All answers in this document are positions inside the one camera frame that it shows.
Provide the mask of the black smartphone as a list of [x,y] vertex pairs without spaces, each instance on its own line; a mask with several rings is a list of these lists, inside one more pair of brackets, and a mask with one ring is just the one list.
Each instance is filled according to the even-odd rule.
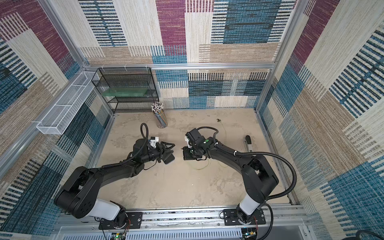
[[165,165],[167,165],[167,164],[169,164],[175,160],[175,156],[173,155],[173,153],[174,153],[174,151],[169,151],[169,152],[165,152],[162,155],[162,161]]

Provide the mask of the yellow-green wired earphones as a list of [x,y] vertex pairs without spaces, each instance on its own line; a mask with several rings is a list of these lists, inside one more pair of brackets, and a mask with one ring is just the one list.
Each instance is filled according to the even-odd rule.
[[210,147],[208,148],[209,158],[206,159],[208,161],[210,161],[210,160],[217,160],[218,161],[217,158],[214,158],[213,153],[217,154],[216,146],[219,142],[218,134],[220,133],[220,130],[223,130],[225,133],[225,141],[227,139],[227,130],[223,124],[222,119],[216,118],[215,123],[216,124],[213,126],[212,125],[210,125],[210,126],[205,125],[205,126],[196,127],[196,129],[200,128],[199,132],[206,139],[210,139]]

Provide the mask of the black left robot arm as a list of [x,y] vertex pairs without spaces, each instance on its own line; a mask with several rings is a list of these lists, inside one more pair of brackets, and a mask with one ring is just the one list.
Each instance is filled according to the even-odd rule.
[[108,221],[125,218],[125,208],[98,198],[99,190],[121,179],[137,176],[148,162],[171,163],[175,144],[139,139],[126,160],[99,168],[78,167],[60,188],[54,204],[77,219],[95,217]]

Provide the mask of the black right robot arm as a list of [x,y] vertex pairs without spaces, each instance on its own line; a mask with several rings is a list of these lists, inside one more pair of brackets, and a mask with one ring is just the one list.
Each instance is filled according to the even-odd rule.
[[246,195],[237,206],[240,223],[252,221],[257,209],[260,209],[279,184],[279,179],[268,160],[261,154],[240,155],[213,137],[205,138],[198,129],[186,133],[187,146],[183,147],[184,160],[213,159],[226,164],[242,175]]

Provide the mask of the green board on shelf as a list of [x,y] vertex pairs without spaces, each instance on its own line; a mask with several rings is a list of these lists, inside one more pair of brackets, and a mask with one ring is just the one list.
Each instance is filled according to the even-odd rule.
[[103,97],[150,97],[155,90],[146,88],[110,88],[102,92]]

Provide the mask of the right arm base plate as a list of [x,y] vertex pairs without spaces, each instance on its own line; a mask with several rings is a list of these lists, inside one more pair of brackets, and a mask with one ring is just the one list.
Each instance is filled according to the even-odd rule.
[[245,214],[240,209],[224,209],[219,217],[226,226],[265,225],[266,219],[262,209],[256,209],[251,215]]

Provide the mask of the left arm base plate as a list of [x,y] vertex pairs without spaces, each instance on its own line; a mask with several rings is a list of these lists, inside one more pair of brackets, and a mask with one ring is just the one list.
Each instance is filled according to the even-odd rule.
[[102,219],[99,230],[131,230],[139,229],[142,223],[143,212],[128,212],[119,214],[114,220]]

